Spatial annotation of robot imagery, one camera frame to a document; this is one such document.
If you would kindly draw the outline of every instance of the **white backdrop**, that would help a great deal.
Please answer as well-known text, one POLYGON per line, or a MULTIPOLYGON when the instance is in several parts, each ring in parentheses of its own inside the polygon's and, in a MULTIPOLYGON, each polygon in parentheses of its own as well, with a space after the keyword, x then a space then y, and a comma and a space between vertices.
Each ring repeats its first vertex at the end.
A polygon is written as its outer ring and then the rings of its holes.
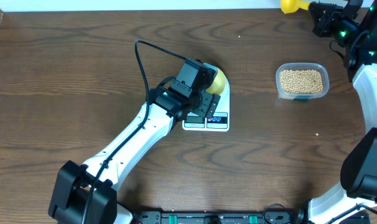
MULTIPOLYGON (((343 0, 321 2, 345 5, 343 0)), ((373 0, 364 0, 369 7, 373 0)), ((280 0, 0 0, 4 12, 280 8, 280 0)))

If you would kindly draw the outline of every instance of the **container of beans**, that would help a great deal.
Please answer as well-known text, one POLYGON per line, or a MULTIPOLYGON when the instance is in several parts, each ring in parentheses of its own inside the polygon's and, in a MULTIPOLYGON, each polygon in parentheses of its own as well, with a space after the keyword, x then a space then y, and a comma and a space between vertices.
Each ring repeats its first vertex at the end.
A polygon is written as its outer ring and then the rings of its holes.
POLYGON ((278 98, 313 99, 327 94, 330 81, 326 69, 317 63, 287 63, 276 72, 278 98))

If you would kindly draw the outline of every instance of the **digital scale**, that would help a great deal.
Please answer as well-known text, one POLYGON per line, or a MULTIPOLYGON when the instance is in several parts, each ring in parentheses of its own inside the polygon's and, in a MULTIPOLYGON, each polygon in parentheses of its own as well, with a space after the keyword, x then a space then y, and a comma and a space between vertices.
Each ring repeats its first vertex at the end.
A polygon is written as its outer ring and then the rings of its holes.
POLYGON ((189 113, 183 121, 183 129, 187 131, 228 131, 230 128, 230 84, 223 72, 213 65, 204 63, 216 70, 216 78, 225 79, 225 87, 220 94, 219 104, 211 118, 202 118, 194 113, 189 113))

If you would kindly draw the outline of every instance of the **plastic container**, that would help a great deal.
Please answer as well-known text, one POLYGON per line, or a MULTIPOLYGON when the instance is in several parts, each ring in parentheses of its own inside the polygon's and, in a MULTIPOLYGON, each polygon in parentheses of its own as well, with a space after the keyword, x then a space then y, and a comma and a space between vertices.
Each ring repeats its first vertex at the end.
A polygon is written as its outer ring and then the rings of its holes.
POLYGON ((326 69, 317 63, 287 63, 281 65, 277 72, 276 72, 276 84, 277 84, 277 91, 278 91, 278 98, 280 99, 313 99, 313 98, 320 98, 327 94, 328 90, 330 89, 330 80, 328 79, 328 73, 326 69), (312 94, 301 94, 301 93, 288 93, 282 89, 281 82, 280 82, 280 72, 284 70, 316 70, 320 72, 321 79, 323 82, 323 92, 321 93, 312 93, 312 94))

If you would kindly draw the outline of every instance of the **wood grain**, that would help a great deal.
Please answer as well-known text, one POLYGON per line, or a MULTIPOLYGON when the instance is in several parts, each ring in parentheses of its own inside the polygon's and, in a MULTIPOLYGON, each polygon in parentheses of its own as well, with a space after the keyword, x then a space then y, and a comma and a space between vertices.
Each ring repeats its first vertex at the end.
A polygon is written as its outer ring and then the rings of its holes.
MULTIPOLYGON (((47 209, 59 168, 69 159, 82 163, 131 122, 145 97, 136 39, 219 66, 231 83, 231 128, 198 133, 176 126, 130 173, 121 203, 134 210, 250 211, 318 197, 339 181, 365 125, 330 39, 311 30, 306 12, 277 9, 6 14, 0 223, 55 223, 47 209), (275 72, 287 62, 322 64, 329 93, 308 103, 279 100, 275 72)), ((150 86, 182 65, 139 50, 150 86)))

